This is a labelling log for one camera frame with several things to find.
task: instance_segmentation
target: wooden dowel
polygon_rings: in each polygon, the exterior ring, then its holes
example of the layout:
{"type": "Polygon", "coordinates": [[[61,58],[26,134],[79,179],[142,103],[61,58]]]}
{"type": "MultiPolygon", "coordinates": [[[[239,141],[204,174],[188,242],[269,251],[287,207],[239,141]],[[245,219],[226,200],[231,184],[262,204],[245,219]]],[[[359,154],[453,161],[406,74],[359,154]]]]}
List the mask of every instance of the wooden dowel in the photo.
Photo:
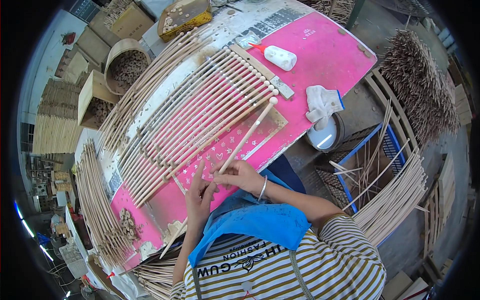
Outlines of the wooden dowel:
{"type": "Polygon", "coordinates": [[[390,161],[390,163],[383,169],[383,171],[377,176],[377,178],[375,178],[372,183],[369,184],[369,186],[363,190],[355,199],[352,200],[352,202],[350,202],[347,206],[345,206],[342,210],[346,210],[348,207],[350,207],[358,198],[360,198],[360,196],[362,196],[375,182],[377,182],[377,180],[385,173],[385,171],[387,171],[387,169],[393,164],[393,162],[395,161],[395,159],[400,155],[400,153],[402,153],[402,150],[405,148],[405,146],[408,145],[408,141],[410,141],[410,139],[408,138],[407,139],[407,143],[405,143],[405,145],[402,146],[402,148],[400,149],[400,151],[398,151],[398,153],[394,156],[394,158],[390,161]]]}

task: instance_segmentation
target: white wall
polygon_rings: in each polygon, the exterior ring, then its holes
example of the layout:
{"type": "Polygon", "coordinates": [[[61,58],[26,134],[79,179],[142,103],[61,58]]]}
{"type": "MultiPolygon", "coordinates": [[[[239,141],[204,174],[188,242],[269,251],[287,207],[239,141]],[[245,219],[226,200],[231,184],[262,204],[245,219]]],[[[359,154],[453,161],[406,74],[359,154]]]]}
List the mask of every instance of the white wall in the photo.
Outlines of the white wall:
{"type": "Polygon", "coordinates": [[[21,122],[35,124],[36,112],[43,89],[55,70],[65,49],[71,45],[62,45],[62,34],[75,32],[75,41],[84,31],[87,24],[71,13],[60,10],[39,41],[25,74],[20,98],[21,122]]]}

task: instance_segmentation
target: fan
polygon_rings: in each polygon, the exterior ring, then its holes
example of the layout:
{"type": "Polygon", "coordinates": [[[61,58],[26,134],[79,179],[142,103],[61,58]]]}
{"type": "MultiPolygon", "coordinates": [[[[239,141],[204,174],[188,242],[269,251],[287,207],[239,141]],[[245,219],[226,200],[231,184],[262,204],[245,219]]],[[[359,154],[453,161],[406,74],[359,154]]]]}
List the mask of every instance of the fan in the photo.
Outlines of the fan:
{"type": "Polygon", "coordinates": [[[435,10],[427,0],[372,0],[383,7],[415,17],[427,17],[435,14],[435,10]]]}

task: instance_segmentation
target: window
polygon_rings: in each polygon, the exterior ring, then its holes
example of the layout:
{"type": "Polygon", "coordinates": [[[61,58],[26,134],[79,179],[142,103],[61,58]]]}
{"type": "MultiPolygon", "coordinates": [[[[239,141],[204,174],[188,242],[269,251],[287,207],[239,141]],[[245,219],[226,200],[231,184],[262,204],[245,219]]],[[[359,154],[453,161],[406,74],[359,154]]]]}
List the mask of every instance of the window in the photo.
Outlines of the window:
{"type": "Polygon", "coordinates": [[[35,125],[28,123],[20,124],[20,151],[32,152],[34,131],[35,125]]]}
{"type": "Polygon", "coordinates": [[[99,6],[91,0],[77,0],[69,9],[74,16],[87,23],[90,23],[99,11],[99,6]]]}

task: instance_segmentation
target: round wooden bucket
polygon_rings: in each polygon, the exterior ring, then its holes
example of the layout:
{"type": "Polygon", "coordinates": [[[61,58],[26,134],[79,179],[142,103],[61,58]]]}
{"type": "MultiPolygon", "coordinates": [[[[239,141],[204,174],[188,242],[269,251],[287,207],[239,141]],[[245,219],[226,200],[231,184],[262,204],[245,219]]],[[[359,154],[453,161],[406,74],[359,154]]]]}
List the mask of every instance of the round wooden bucket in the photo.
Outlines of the round wooden bucket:
{"type": "Polygon", "coordinates": [[[115,45],[113,45],[107,57],[107,65],[105,66],[104,77],[105,77],[105,81],[107,82],[107,88],[116,95],[124,95],[127,92],[127,90],[124,87],[122,87],[118,81],[116,81],[113,78],[113,74],[112,74],[113,72],[110,66],[116,57],[130,50],[137,50],[143,53],[145,55],[147,65],[149,65],[152,62],[148,54],[144,51],[144,49],[140,45],[140,43],[134,40],[133,38],[126,38],[126,39],[120,40],[115,45]]]}

